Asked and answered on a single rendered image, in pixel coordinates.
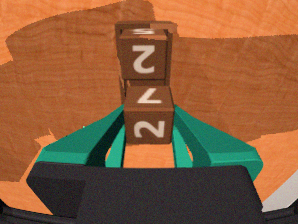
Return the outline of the brown calendar cube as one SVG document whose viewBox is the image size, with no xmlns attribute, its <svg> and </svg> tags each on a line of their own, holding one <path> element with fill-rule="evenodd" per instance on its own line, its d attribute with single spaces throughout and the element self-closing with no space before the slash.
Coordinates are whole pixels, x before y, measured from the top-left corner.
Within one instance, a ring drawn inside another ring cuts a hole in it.
<svg viewBox="0 0 298 224">
<path fill-rule="evenodd" d="M 127 144 L 171 144 L 175 107 L 169 86 L 128 86 L 123 111 Z"/>
<path fill-rule="evenodd" d="M 123 80 L 165 80 L 168 36 L 164 29 L 124 29 L 119 37 Z"/>
</svg>

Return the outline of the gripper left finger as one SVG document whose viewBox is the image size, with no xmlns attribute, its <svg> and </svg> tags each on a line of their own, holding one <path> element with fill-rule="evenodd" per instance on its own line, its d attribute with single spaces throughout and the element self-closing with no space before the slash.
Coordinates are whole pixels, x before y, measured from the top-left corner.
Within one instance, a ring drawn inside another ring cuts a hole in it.
<svg viewBox="0 0 298 224">
<path fill-rule="evenodd" d="M 127 141 L 123 108 L 124 104 L 106 117 L 43 147 L 35 163 L 47 161 L 91 167 L 123 167 Z"/>
</svg>

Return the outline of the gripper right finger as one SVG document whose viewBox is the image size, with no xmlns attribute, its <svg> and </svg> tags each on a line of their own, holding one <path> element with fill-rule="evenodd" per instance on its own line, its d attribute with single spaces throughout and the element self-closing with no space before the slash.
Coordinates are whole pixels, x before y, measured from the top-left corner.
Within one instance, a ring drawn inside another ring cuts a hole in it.
<svg viewBox="0 0 298 224">
<path fill-rule="evenodd" d="M 255 147 L 194 118 L 175 104 L 174 107 L 174 167 L 242 165 L 254 182 L 264 165 Z"/>
</svg>

